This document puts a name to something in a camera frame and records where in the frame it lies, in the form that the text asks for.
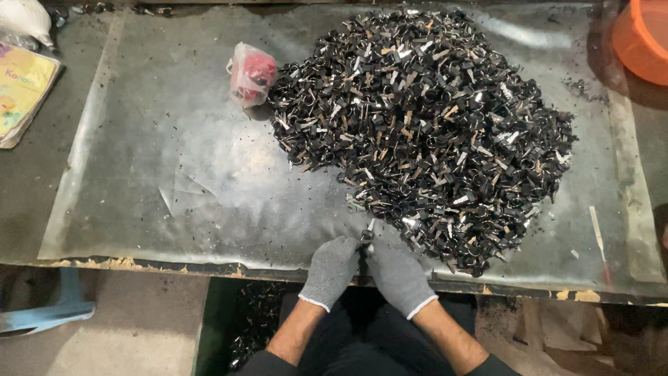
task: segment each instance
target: person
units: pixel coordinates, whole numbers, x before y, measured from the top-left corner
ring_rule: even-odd
[[[361,247],[341,236],[313,254],[289,316],[234,375],[517,375],[473,339],[474,312],[468,331],[446,312],[410,252],[374,246],[364,261],[387,302],[363,329],[351,316],[368,312],[369,299],[357,297],[348,308],[337,302],[358,269]]]

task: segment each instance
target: hand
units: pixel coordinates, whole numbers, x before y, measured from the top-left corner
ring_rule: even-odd
[[[323,307],[328,313],[357,270],[359,240],[339,236],[318,248],[311,259],[309,278],[299,298]]]
[[[408,320],[438,296],[427,283],[420,263],[412,253],[374,244],[367,258],[373,280],[388,303]]]

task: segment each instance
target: clear plastic bag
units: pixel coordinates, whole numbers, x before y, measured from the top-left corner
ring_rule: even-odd
[[[232,75],[232,100],[243,108],[264,103],[278,76],[274,58],[243,42],[234,47],[234,57],[227,64],[227,72]]]

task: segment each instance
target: forearm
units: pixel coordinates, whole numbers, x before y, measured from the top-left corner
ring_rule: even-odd
[[[299,299],[290,316],[267,345],[267,351],[297,366],[325,309]]]
[[[438,300],[425,305],[413,322],[438,346],[457,375],[473,371],[489,353],[447,314]]]

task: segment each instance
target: book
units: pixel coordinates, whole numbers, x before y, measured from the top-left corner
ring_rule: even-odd
[[[60,67],[55,59],[0,43],[0,149],[21,140]]]

